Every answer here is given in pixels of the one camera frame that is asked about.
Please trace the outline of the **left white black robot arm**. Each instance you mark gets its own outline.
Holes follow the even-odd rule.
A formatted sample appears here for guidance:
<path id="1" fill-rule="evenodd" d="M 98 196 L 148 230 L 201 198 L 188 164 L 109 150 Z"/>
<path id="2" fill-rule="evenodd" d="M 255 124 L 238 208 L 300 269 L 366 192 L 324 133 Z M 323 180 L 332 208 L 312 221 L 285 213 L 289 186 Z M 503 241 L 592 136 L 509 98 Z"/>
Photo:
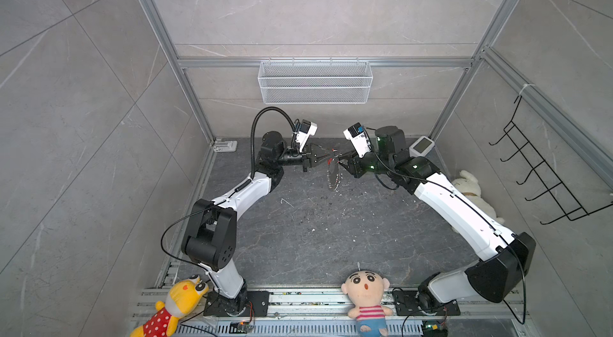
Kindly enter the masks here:
<path id="1" fill-rule="evenodd" d="M 199 199 L 193 205 L 180 249 L 188 263 L 206 272 L 219 305 L 230 316 L 243 313 L 248 302 L 246 281 L 233 260 L 238 220 L 279 185 L 284 166 L 308 171 L 333 156 L 332 150 L 308 141 L 287 145 L 281 133 L 270 131 L 263 136 L 260 151 L 254 153 L 253 173 L 218 198 Z"/>

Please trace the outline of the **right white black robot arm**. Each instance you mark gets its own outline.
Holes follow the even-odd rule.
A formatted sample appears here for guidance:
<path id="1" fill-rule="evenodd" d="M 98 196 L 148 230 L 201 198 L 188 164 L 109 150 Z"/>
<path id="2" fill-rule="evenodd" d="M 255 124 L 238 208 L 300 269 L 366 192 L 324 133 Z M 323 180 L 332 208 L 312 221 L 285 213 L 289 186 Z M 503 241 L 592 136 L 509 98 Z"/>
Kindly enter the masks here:
<path id="1" fill-rule="evenodd" d="M 426 154 L 428 137 L 408 145 L 397 126 L 384 126 L 370 138 L 360 123 L 343 132 L 354 149 L 338 160 L 352 176 L 385 174 L 397 186 L 434 209 L 468 242 L 478 257 L 472 265 L 435 273 L 418 288 L 418 305 L 432 312 L 444 304 L 479 296 L 501 303 L 517 285 L 525 286 L 536 242 L 528 233 L 514 233 L 479 209 L 456 188 Z"/>

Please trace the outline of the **red-handled metal key ring holder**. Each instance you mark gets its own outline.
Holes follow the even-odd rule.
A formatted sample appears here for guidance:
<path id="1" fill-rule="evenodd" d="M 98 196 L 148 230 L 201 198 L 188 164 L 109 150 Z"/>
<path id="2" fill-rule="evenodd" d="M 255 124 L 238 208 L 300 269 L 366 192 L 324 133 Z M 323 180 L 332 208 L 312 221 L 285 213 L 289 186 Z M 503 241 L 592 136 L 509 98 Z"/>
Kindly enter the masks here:
<path id="1" fill-rule="evenodd" d="M 333 155 L 327 161 L 328 186 L 331 191 L 337 190 L 340 183 L 338 152 L 333 151 Z"/>

